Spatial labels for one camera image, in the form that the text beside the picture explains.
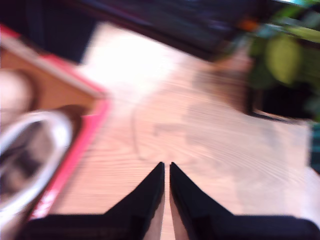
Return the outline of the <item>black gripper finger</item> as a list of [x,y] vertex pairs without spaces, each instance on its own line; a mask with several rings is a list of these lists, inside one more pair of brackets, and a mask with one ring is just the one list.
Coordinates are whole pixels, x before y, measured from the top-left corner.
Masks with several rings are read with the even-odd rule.
[[159,162],[143,181],[104,216],[106,240],[142,240],[162,200],[165,165]]
[[173,201],[190,240],[219,240],[217,225],[233,214],[202,191],[179,167],[169,167]]

